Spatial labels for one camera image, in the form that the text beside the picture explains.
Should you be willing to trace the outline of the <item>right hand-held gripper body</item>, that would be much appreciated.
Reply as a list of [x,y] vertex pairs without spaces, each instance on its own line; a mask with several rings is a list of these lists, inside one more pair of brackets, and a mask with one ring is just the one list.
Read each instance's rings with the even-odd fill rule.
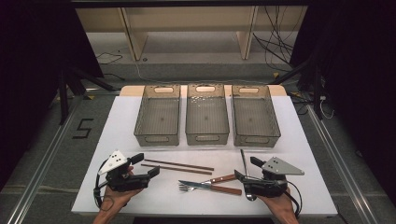
[[262,177],[249,176],[246,184],[253,195],[269,198],[281,196],[287,190],[287,175],[304,175],[303,170],[278,157],[264,161],[264,166],[261,169]]

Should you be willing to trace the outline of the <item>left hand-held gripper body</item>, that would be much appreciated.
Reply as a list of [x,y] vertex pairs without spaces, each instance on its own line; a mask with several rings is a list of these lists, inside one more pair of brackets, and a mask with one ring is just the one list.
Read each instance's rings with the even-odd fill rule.
[[132,164],[129,159],[119,150],[115,150],[98,170],[98,176],[106,176],[106,182],[103,185],[108,185],[114,191],[146,188],[149,185],[148,174],[131,175],[129,167]]

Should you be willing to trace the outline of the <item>steel spoon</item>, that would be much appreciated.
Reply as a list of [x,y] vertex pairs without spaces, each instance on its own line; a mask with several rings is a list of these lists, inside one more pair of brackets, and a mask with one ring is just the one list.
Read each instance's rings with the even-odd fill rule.
[[[247,168],[247,163],[246,163],[245,152],[243,149],[241,149],[240,153],[241,153],[242,163],[243,163],[243,167],[244,167],[244,171],[245,171],[245,179],[248,179],[248,168]],[[257,199],[257,197],[250,192],[250,188],[249,188],[248,184],[245,184],[244,188],[245,188],[246,198],[249,201],[254,202]]]

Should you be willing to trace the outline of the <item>wooden-handled steel fork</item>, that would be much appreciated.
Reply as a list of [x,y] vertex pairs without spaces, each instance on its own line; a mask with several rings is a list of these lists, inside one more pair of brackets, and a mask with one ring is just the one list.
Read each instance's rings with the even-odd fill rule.
[[[218,183],[224,183],[224,182],[228,182],[228,181],[233,181],[235,180],[235,176],[234,175],[224,175],[224,176],[219,176],[219,177],[213,177],[210,178],[206,181],[202,181],[202,182],[198,182],[198,183],[203,183],[203,184],[211,184],[211,185],[216,185]],[[188,189],[180,189],[181,191],[193,191],[195,190],[195,188],[188,188]]]

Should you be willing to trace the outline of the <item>wooden-handled steel knife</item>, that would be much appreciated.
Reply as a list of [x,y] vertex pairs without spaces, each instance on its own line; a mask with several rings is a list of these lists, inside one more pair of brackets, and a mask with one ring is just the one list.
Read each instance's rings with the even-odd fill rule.
[[233,195],[241,195],[242,194],[241,189],[233,189],[233,188],[215,186],[215,185],[211,185],[211,184],[203,184],[203,183],[198,183],[198,182],[184,181],[184,180],[179,180],[179,188],[180,189],[188,189],[188,188],[207,189],[207,190],[214,190],[214,191],[223,192],[223,193],[229,193],[229,194],[233,194]]

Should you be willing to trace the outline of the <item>smoky clear plastic bin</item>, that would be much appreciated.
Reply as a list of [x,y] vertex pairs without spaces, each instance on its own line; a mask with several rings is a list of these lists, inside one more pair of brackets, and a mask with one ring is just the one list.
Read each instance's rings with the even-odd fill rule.
[[281,136],[268,86],[232,85],[233,143],[274,147]]
[[230,133],[222,84],[189,84],[185,134],[189,146],[226,145]]
[[141,147],[179,144],[180,86],[148,85],[144,88],[134,127]]

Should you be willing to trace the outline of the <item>person's left hand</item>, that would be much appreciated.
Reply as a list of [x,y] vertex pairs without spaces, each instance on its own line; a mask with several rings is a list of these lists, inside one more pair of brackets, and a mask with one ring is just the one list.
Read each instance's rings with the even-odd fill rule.
[[142,189],[134,189],[118,192],[107,187],[102,205],[100,206],[100,212],[107,215],[116,215],[135,195],[141,191]]

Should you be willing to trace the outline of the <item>person's right hand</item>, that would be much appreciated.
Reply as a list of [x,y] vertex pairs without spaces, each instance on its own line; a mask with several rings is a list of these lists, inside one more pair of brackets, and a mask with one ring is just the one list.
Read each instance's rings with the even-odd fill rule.
[[259,196],[259,199],[267,205],[277,218],[295,217],[291,199],[286,193],[273,198]]

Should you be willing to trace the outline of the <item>black metal stand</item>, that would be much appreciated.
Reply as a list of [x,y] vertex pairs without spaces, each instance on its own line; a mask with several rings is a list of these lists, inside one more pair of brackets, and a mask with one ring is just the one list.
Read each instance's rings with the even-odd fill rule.
[[69,106],[67,99],[67,88],[69,88],[75,95],[82,96],[85,94],[87,89],[82,84],[81,80],[86,79],[91,83],[107,90],[107,91],[119,91],[120,88],[116,88],[112,85],[105,83],[97,77],[91,76],[89,73],[77,68],[71,63],[65,62],[61,65],[61,70],[58,75],[58,90],[61,102],[61,121],[63,125],[69,117]]
[[310,56],[301,64],[287,72],[284,76],[276,78],[270,82],[270,85],[280,85],[284,81],[300,74],[301,77],[298,81],[297,87],[300,91],[307,91],[310,87],[314,91],[314,112],[319,119],[323,119],[320,109],[320,96],[321,96],[321,59],[320,49],[315,48]]

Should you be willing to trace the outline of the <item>beige wooden shelf unit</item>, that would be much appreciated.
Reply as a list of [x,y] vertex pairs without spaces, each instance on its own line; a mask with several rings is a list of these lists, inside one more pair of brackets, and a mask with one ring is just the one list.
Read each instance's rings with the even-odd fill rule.
[[306,7],[105,7],[79,8],[87,33],[123,33],[138,61],[150,32],[234,32],[241,58],[250,53],[255,31],[300,29]]

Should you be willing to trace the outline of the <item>black curtain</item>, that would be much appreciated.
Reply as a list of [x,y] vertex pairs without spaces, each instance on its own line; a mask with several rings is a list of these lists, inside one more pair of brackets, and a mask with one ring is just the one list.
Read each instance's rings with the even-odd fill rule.
[[308,0],[291,63],[317,59],[324,90],[396,206],[396,0]]
[[0,189],[32,143],[69,64],[103,75],[70,0],[0,0]]

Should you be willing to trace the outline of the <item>aluminium floor rail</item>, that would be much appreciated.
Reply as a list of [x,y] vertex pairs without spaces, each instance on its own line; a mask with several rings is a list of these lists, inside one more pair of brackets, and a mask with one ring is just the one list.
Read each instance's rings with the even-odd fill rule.
[[45,153],[41,156],[39,164],[34,169],[34,173],[29,177],[29,182],[21,187],[21,197],[12,208],[6,224],[22,224],[83,99],[83,96],[75,96],[71,100],[69,115],[61,124],[56,125],[56,131],[46,147]]
[[307,107],[309,117],[314,123],[316,130],[332,160],[332,163],[339,174],[346,191],[353,202],[363,224],[379,224],[375,212],[369,201],[364,196],[363,191],[358,185],[357,181],[350,172],[346,162],[342,158],[338,147],[334,143],[324,122],[317,118],[312,106]]

